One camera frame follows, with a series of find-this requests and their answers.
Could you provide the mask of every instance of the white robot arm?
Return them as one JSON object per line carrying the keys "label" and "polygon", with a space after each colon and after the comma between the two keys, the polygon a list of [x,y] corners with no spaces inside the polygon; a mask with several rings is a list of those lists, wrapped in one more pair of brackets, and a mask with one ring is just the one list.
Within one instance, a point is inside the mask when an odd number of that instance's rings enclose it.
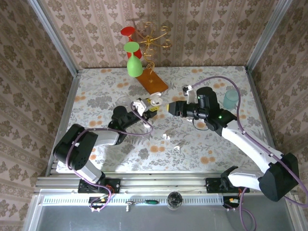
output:
{"label": "white robot arm", "polygon": [[[216,94],[210,87],[197,90],[198,103],[194,103],[191,86],[184,86],[183,90],[184,95],[188,96],[187,102],[170,103],[168,111],[174,116],[203,119],[210,130],[235,144],[260,168],[260,171],[243,170],[236,166],[227,169],[221,174],[221,186],[225,191],[247,187],[260,190],[269,199],[278,201],[297,185],[296,180],[273,158],[276,156],[298,176],[297,158],[293,154],[284,155],[254,135],[247,135],[236,116],[219,107]],[[260,145],[266,147],[267,151],[260,148]]]}

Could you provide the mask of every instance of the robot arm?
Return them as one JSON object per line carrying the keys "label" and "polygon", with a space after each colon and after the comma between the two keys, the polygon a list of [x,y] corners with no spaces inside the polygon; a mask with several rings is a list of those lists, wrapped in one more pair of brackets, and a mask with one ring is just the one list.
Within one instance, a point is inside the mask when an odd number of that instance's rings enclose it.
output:
{"label": "robot arm", "polygon": [[221,174],[221,186],[226,191],[234,187],[247,187],[260,190],[270,200],[278,201],[297,185],[297,181],[273,158],[273,155],[278,157],[298,176],[297,158],[293,154],[283,155],[249,134],[267,147],[270,154],[256,145],[245,131],[241,131],[236,116],[219,107],[216,94],[210,87],[197,90],[198,103],[192,103],[191,88],[185,86],[183,89],[189,100],[170,103],[168,111],[174,116],[203,119],[210,130],[235,144],[260,168],[260,171],[241,170],[236,166],[227,169]]}
{"label": "robot arm", "polygon": [[[150,101],[148,99],[137,99],[133,102],[135,110],[145,120],[156,115],[156,109],[152,107]],[[125,132],[128,127],[138,121],[140,121],[140,118],[133,112],[127,112],[125,107],[118,106],[113,110],[108,128]],[[59,161],[66,163],[72,143],[85,129],[79,124],[73,124],[66,132],[53,150],[54,156]],[[125,137],[126,134],[110,130],[86,131],[72,149],[68,162],[69,166],[87,181],[101,184],[102,180],[105,179],[105,174],[97,169],[89,160],[93,147],[97,145],[118,145],[123,142]]]}

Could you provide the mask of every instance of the green screwdriver handle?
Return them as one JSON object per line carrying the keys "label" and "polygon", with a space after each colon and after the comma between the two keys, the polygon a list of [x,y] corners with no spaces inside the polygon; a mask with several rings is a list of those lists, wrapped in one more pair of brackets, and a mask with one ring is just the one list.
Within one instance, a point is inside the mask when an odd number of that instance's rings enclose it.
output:
{"label": "green screwdriver handle", "polygon": [[156,205],[159,204],[159,201],[156,200],[145,200],[146,204],[150,204],[150,205]]}

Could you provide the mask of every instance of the clear glass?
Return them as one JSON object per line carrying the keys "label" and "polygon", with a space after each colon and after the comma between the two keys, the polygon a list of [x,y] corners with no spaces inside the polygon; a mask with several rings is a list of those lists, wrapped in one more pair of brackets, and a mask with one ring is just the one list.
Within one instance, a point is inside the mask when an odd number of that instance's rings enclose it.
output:
{"label": "clear glass", "polygon": [[229,90],[226,92],[223,99],[223,107],[225,109],[234,109],[239,100],[239,95],[236,90]]}
{"label": "clear glass", "polygon": [[130,111],[131,100],[127,96],[122,96],[122,97],[118,98],[115,104],[116,104],[116,106],[125,107],[128,112]]}
{"label": "clear glass", "polygon": [[172,192],[167,198],[167,206],[171,210],[177,210],[183,202],[183,198],[180,193]]}

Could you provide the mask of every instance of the teal cup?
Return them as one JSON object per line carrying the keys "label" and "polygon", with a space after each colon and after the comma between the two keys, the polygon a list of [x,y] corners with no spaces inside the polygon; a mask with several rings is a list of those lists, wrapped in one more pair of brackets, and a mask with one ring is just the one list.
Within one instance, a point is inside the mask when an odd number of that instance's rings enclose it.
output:
{"label": "teal cup", "polygon": [[237,102],[239,101],[239,95],[236,90],[229,90],[226,92],[223,99],[223,107],[225,109],[234,109]]}

